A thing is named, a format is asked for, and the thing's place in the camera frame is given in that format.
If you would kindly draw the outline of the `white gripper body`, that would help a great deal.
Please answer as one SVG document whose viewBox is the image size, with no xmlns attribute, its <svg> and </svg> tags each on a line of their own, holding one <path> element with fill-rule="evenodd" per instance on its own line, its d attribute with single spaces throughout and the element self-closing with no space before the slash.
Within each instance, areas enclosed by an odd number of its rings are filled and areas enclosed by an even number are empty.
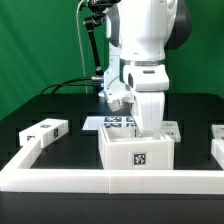
<svg viewBox="0 0 224 224">
<path fill-rule="evenodd" d="M 156 132 L 163 120 L 165 94 L 163 92 L 135 92 L 133 118 L 141 132 Z"/>
</svg>

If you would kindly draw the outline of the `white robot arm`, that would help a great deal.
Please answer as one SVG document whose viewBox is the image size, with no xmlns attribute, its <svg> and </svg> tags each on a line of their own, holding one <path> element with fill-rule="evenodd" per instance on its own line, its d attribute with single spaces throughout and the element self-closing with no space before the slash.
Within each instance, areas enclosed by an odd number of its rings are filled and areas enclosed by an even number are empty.
<svg viewBox="0 0 224 224">
<path fill-rule="evenodd" d="M 122 101 L 143 135 L 161 129 L 169 78 L 167 50 L 182 46 L 191 34 L 192 21 L 185 0 L 121 0 L 108 13 L 110 42 L 117 59 L 110 63 L 112 80 L 105 80 L 111 110 Z"/>
</svg>

